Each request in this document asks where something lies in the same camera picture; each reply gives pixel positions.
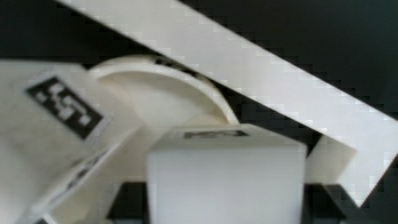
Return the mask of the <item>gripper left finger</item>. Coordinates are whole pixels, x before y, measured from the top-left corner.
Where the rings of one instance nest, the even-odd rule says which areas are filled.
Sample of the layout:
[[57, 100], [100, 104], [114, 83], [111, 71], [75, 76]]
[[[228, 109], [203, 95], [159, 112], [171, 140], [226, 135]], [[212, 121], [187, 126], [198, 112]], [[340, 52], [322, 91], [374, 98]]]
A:
[[150, 224], [144, 182], [125, 182], [114, 198], [107, 220], [112, 224]]

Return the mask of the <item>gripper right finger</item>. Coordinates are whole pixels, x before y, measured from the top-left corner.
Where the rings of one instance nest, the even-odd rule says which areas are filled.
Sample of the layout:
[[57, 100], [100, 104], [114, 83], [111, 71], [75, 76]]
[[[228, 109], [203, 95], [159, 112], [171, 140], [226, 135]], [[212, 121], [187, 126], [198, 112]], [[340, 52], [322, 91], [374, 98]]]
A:
[[302, 224], [381, 224], [338, 184], [304, 186]]

